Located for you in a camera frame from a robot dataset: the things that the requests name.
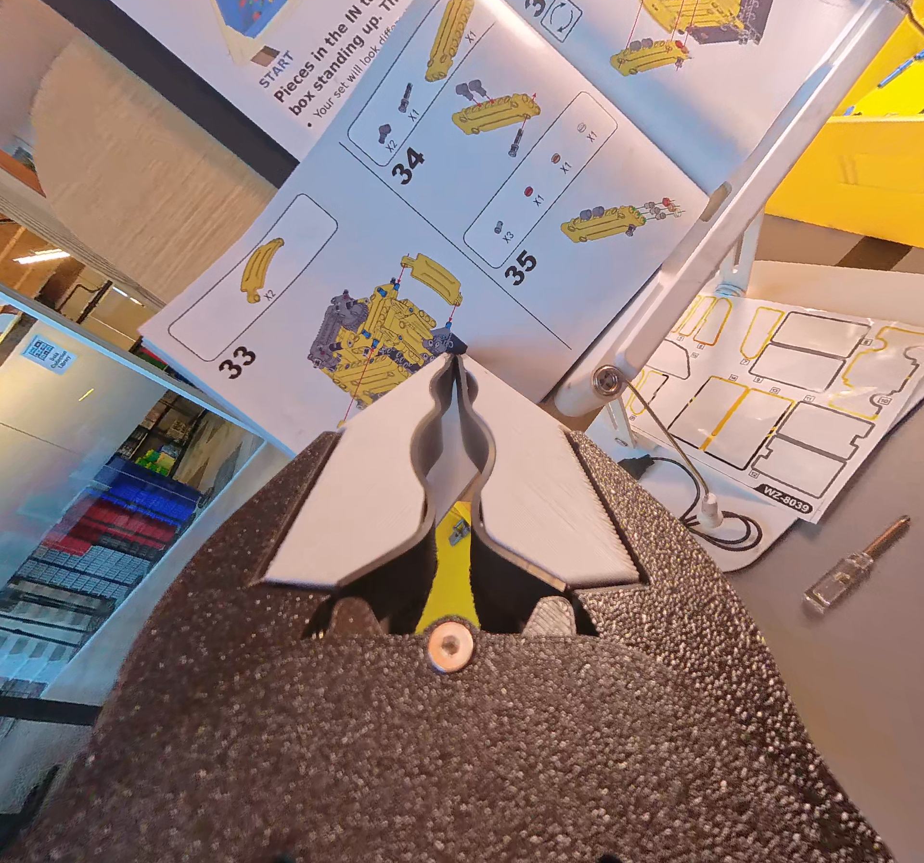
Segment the white book stand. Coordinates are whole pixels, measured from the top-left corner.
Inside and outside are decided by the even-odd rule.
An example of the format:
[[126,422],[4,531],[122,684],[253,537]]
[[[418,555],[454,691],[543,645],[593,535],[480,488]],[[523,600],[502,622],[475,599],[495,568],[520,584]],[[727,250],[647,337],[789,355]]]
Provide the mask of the white book stand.
[[562,414],[577,416],[603,401],[615,430],[635,438],[625,413],[630,378],[647,365],[681,314],[707,287],[733,303],[745,296],[765,205],[816,138],[834,109],[904,18],[915,23],[912,0],[868,0],[819,68],[794,93],[741,168],[710,197],[687,235],[639,295],[590,345],[558,386]]

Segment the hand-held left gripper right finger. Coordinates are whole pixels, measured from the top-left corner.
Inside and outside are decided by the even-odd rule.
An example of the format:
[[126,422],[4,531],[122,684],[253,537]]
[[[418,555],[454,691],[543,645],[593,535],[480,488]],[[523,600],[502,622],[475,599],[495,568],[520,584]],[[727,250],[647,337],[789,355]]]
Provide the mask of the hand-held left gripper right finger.
[[457,363],[463,442],[479,472],[479,539],[559,591],[639,583],[569,431],[477,361]]

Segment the small blue wall sign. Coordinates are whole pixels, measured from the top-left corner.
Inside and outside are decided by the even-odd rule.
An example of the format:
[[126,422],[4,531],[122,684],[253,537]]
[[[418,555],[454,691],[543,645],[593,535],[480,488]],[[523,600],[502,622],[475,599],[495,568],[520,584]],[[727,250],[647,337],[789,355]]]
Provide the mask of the small blue wall sign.
[[21,356],[35,362],[49,372],[58,374],[67,372],[77,360],[75,353],[52,343],[51,340],[40,334],[35,334],[29,338],[25,349],[21,352]]

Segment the yellow toy robot model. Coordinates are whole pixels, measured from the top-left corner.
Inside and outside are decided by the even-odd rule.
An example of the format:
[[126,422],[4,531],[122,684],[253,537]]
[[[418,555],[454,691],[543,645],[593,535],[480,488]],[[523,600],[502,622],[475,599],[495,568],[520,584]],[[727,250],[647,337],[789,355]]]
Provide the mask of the yellow toy robot model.
[[457,501],[436,527],[436,573],[417,634],[447,616],[480,626],[470,584],[470,521],[471,504]]

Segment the open instruction booklet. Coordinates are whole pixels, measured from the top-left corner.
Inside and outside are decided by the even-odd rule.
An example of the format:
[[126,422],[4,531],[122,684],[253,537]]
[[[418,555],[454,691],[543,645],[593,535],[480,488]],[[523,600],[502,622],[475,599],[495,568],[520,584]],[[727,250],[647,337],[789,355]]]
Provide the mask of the open instruction booklet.
[[457,345],[539,400],[866,1],[414,0],[145,342],[294,451]]

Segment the clear-handled small screwdriver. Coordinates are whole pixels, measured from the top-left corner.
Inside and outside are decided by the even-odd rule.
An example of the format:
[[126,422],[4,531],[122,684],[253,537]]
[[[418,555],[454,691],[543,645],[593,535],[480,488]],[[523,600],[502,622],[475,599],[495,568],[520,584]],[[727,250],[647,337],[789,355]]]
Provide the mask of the clear-handled small screwdriver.
[[907,532],[910,525],[911,518],[904,515],[866,548],[839,560],[805,591],[806,603],[820,614],[842,603],[870,576],[879,557]]

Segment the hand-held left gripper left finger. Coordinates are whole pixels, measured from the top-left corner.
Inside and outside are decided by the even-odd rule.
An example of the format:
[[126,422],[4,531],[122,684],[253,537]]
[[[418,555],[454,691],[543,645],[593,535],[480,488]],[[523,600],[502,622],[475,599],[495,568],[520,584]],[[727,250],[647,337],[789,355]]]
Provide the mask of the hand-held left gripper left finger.
[[264,580],[329,591],[421,542],[473,480],[445,354],[346,423]]

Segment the yellow plastic storage bin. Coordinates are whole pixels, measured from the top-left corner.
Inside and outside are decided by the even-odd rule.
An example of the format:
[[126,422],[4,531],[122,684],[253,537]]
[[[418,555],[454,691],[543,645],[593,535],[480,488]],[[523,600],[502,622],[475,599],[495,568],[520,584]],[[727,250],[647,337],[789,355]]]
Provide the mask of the yellow plastic storage bin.
[[922,48],[904,20],[773,194],[771,215],[922,247]]

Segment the sticker sheet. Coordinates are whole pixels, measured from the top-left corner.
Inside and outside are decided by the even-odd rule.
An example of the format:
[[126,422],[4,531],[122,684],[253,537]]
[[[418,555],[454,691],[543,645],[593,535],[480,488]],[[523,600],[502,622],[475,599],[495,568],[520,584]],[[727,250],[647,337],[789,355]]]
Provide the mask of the sticker sheet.
[[701,294],[633,381],[695,464],[816,523],[922,380],[922,326]]

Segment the white task instruction sheet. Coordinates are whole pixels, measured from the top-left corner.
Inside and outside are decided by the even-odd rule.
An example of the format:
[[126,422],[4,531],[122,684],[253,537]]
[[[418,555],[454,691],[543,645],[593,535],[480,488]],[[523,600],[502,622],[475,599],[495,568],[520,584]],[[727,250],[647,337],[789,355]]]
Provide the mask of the white task instruction sheet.
[[410,0],[109,0],[295,159]]

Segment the rack of small parts drawers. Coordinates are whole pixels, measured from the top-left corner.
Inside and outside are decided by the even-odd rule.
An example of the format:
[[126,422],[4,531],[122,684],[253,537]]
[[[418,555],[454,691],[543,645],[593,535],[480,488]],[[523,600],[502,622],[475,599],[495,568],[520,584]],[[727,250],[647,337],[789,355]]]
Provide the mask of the rack of small parts drawers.
[[1,593],[1,693],[38,698],[197,515],[202,495],[112,457]]

